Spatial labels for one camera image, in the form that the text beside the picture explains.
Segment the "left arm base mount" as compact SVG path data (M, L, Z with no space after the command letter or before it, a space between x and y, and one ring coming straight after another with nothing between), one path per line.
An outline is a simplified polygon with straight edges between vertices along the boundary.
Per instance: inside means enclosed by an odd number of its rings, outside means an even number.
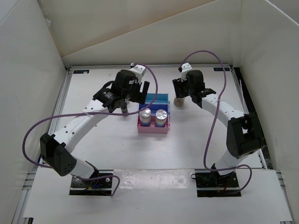
M94 180L85 184L79 178L72 177L69 195L72 196L109 196L112 194L112 177Z

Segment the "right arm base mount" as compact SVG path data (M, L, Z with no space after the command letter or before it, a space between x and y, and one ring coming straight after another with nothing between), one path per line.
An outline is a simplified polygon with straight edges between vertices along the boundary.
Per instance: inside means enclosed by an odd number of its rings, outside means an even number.
M197 197L240 197L236 172L220 177L215 172L196 171L191 174L196 182Z

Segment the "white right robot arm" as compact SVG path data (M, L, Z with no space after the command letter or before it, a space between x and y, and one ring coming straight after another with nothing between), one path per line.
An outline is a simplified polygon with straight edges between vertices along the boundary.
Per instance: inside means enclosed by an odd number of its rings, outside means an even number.
M181 77L172 81L177 98L191 97L193 103L210 112L214 120L219 120L227 129L226 151L212 165L210 182L214 186L223 185L228 174L250 154L263 145L263 134L259 119L254 113L241 112L222 101L219 95L205 87L203 73L194 69L178 69Z

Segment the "silver-lid shaker bottle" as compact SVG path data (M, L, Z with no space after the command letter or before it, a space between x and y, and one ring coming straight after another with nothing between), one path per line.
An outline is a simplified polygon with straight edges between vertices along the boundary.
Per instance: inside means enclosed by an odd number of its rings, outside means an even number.
M151 109L146 108L139 112L141 126L150 126L151 124Z
M165 127L168 113L166 110L159 109L155 114L155 126L156 127Z

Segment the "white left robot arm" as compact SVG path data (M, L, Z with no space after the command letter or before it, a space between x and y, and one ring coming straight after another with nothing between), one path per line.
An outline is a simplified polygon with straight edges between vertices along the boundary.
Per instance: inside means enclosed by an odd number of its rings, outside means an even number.
M93 95L83 110L83 116L74 117L69 124L52 135L45 133L40 138L42 159L60 176L71 174L81 177L88 187L96 185L96 167L71 153L90 130L122 107L125 101L145 103L149 88L149 82L142 82L145 71L145 67L141 65L119 71L114 81L106 83Z

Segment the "black-cap spice jar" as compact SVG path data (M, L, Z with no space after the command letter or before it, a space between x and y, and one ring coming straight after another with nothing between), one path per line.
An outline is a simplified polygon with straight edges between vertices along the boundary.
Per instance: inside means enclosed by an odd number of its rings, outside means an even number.
M176 107L183 107L185 104L185 98L174 98L173 104Z

